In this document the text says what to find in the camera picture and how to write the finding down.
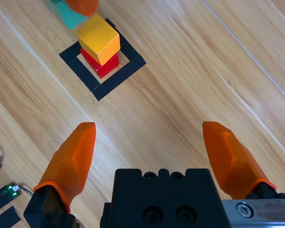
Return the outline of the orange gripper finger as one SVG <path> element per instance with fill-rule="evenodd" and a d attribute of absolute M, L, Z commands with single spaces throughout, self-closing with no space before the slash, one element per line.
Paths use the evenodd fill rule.
<path fill-rule="evenodd" d="M 80 227 L 70 205 L 85 187 L 95 139 L 95 123 L 80 123 L 54 153 L 23 214 L 31 228 Z"/>
<path fill-rule="evenodd" d="M 83 16 L 92 16 L 99 5 L 99 0 L 65 0 L 67 5 L 76 13 Z"/>
<path fill-rule="evenodd" d="M 211 121 L 205 121 L 202 129 L 209 162 L 226 194 L 234 200 L 285 199 L 231 130 Z"/>

